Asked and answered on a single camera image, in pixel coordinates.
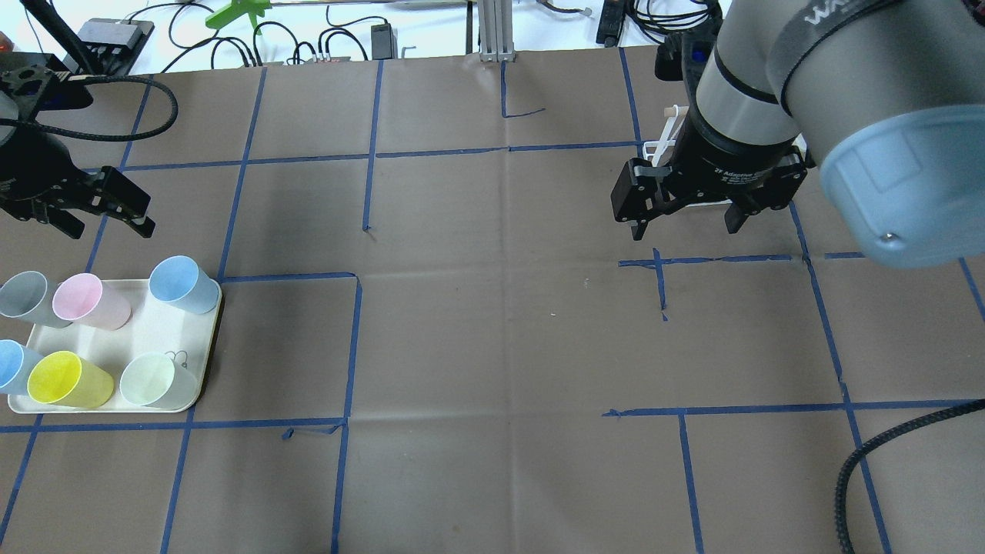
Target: white floor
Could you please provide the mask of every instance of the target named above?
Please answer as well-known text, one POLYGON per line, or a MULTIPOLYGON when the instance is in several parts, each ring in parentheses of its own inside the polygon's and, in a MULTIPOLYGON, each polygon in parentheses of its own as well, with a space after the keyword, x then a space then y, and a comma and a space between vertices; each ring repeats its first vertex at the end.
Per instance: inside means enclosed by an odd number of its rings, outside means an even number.
MULTIPOLYGON (((201 3, 219 9, 227 5, 229 0, 203 0, 201 3)), ((166 0, 93 0, 80 2, 78 0, 55 1, 58 13, 68 25, 78 30, 82 24, 91 18, 122 19, 136 10, 154 3, 166 3, 166 0)), ((601 0, 556 0, 554 2, 563 8, 587 7, 592 11, 591 16, 580 14, 562 15, 548 11, 539 6, 535 0, 516 0, 513 3, 513 32, 517 51, 522 50, 566 50, 579 48, 600 48, 595 44, 595 32, 598 28, 599 15, 602 11, 601 0)), ((731 0, 721 0, 722 6, 728 8, 731 0)), ((652 13, 676 14, 691 12, 698 6, 690 0, 652 0, 652 13)), ((176 6, 166 6, 150 10, 138 16, 143 21, 153 21, 157 28, 151 37, 151 42, 144 50, 140 60, 134 66, 133 73, 157 73, 167 63, 181 52, 167 39, 167 25, 176 10, 176 6)), ((473 10, 474 25, 472 33, 472 51, 478 51, 478 9, 473 10)), ((405 57, 436 57, 452 56, 466 53, 466 5, 455 0, 414 0, 413 2, 397 2, 391 4, 356 4, 333 6, 330 10, 333 23, 344 23, 364 16, 378 15, 387 18, 397 31, 398 46, 404 51, 405 57)), ((174 28, 174 38, 184 45, 194 44, 206 38, 212 31, 205 28, 204 20, 208 14, 197 8, 186 9, 177 20, 174 28)), ((325 23, 325 5, 313 2, 310 6, 275 6, 267 12, 262 21, 276 21, 288 26, 298 40, 316 42, 318 34, 328 26, 325 23)), ((28 25, 24 9, 13 0, 0 4, 0 32, 9 36, 20 50, 37 51, 37 42, 28 25)), ((369 27, 379 22, 369 21, 357 24, 349 29, 369 48, 369 27)), ((34 22, 38 37, 44 51, 64 55, 64 50, 57 42, 34 22)), ((248 20, 243 17, 227 26, 221 32, 222 36, 239 36, 250 43, 251 33, 248 20)), ((271 29, 258 38, 260 52, 265 61, 284 61, 291 55, 294 43, 281 30, 271 29)), ((626 21, 621 46, 650 44, 650 42, 630 21, 626 21)), ((341 37, 332 41, 333 54, 353 56, 358 59, 361 55, 356 46, 341 37)), ((189 53, 170 71, 192 71, 209 69, 212 45, 201 47, 189 53)), ((216 55, 217 68, 238 67, 241 65, 239 54, 227 44, 223 44, 216 55)))

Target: tray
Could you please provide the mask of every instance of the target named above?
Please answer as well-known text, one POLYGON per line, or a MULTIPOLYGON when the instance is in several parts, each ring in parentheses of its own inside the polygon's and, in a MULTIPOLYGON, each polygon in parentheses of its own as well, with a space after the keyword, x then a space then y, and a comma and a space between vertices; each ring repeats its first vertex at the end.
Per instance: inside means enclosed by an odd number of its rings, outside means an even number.
POLYGON ((113 377, 113 395, 99 408, 72 408, 41 404, 29 396, 11 394, 7 404, 19 414, 50 413, 174 413, 187 410, 202 392, 205 368, 212 352, 212 339, 219 326, 223 292, 211 312, 199 315, 159 302, 151 296, 147 279, 103 281, 130 301, 133 314, 125 325, 115 331, 86 327, 78 323, 55 329, 35 325, 28 339, 28 348, 42 356, 68 350, 93 362, 113 377), (198 380, 198 388, 188 405, 176 410, 134 406, 119 391, 123 369, 137 356, 146 352, 188 353, 188 371, 198 380))

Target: plastic cup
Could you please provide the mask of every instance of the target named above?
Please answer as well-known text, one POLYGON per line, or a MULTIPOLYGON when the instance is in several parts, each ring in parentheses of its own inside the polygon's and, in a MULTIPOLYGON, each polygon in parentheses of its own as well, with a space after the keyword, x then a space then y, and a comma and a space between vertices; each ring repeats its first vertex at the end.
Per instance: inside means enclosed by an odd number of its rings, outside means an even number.
POLYGON ((167 354, 149 352, 134 358, 120 377, 120 394, 135 406, 177 410, 195 397, 198 380, 167 354))
POLYGON ((0 340, 0 392, 27 394, 28 376, 42 356, 17 341, 0 340))
POLYGON ((207 313, 219 303, 219 283, 188 256, 172 256, 151 272, 151 295, 191 313, 207 313))
POLYGON ((42 404, 97 408, 113 395, 113 378, 68 351, 48 354, 28 377, 28 396, 42 404))
POLYGON ((65 280, 51 300, 55 315, 89 327, 114 330, 130 318, 130 303, 92 273, 79 273, 65 280))
POLYGON ((37 271, 18 273, 0 288, 0 314, 46 327, 66 327, 71 321, 55 315, 51 298, 55 288, 37 271))

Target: braided black cable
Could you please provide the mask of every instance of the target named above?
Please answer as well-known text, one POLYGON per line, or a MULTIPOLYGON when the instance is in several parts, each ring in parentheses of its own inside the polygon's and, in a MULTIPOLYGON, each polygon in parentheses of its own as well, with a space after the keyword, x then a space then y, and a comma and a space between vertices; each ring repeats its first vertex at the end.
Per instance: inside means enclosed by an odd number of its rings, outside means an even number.
POLYGON ((74 83, 81 85, 102 85, 105 83, 142 83, 145 85, 150 85, 156 89, 164 91, 167 98, 171 102, 171 115, 167 118, 161 126, 151 129, 150 131, 144 131, 142 133, 132 133, 128 135, 101 135, 94 133, 84 133, 81 131, 73 131, 70 129, 62 129, 61 127, 52 127, 50 125, 43 125, 36 121, 21 121, 18 119, 7 119, 0 118, 0 125, 7 125, 10 127, 22 127, 27 129, 34 129, 35 131, 41 131, 44 133, 50 133, 52 135, 61 135, 63 137, 76 138, 81 140, 92 140, 99 142, 129 142, 132 140, 142 140, 146 138, 151 138, 158 136, 161 133, 167 131, 171 128, 174 122, 178 119, 178 98, 174 96, 174 93, 162 83, 148 79, 146 77, 113 77, 98 75, 93 77, 86 77, 85 79, 80 79, 78 81, 73 81, 74 83))
POLYGON ((841 466, 841 471, 838 472, 838 480, 834 486, 834 529, 838 533, 838 545, 841 547, 843 554, 855 554, 855 548, 852 546, 851 538, 848 535, 846 503, 848 497, 848 479, 851 478, 852 471, 862 461, 862 458, 901 435, 916 431, 932 423, 938 423, 983 409, 985 409, 985 398, 911 419, 872 437, 848 456, 848 459, 841 466))

